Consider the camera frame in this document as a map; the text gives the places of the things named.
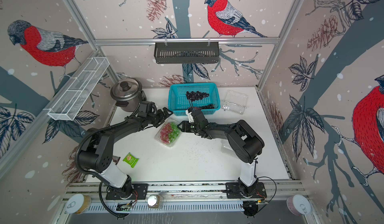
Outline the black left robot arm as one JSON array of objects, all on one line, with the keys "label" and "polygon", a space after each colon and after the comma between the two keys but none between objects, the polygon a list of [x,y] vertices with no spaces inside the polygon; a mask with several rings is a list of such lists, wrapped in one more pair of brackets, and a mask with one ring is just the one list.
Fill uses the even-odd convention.
[{"label": "black left robot arm", "polygon": [[146,128],[159,127],[172,114],[166,107],[158,109],[154,102],[142,101],[124,121],[101,129],[89,129],[76,150],[76,168],[98,178],[123,197],[129,197],[134,192],[132,179],[113,162],[115,143]]}]

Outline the clear plastic clamshell container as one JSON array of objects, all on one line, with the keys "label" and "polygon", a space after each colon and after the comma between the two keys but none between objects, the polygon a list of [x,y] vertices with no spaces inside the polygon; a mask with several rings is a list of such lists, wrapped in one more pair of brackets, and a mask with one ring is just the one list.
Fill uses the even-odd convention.
[{"label": "clear plastic clamshell container", "polygon": [[167,147],[173,147],[182,134],[181,130],[178,128],[178,124],[179,122],[176,120],[167,120],[160,127],[159,131],[155,135],[155,139]]}]

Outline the green grape bunch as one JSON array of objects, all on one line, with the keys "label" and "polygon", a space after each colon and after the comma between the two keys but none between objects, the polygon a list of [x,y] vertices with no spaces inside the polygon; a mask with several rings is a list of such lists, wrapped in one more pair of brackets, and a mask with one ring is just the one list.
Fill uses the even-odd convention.
[{"label": "green grape bunch", "polygon": [[181,131],[178,129],[177,125],[174,122],[169,122],[167,124],[167,128],[169,131],[168,133],[169,143],[173,143],[180,136]]}]

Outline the red grape bunch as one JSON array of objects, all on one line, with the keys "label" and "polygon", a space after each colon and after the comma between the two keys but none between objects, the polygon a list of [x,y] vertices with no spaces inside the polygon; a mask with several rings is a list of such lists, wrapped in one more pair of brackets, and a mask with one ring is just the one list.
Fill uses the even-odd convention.
[{"label": "red grape bunch", "polygon": [[168,133],[167,124],[165,124],[160,131],[160,139],[164,144],[169,144]]}]

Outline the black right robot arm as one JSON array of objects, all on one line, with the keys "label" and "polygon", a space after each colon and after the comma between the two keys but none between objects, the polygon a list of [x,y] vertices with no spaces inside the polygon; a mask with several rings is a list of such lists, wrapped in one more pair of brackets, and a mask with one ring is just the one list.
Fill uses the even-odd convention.
[{"label": "black right robot arm", "polygon": [[193,133],[205,139],[223,139],[229,142],[236,156],[243,162],[238,179],[239,194],[250,198],[257,192],[259,179],[256,175],[257,158],[265,146],[263,139],[244,120],[233,124],[209,122],[201,110],[188,108],[187,121],[178,124],[183,133]]}]

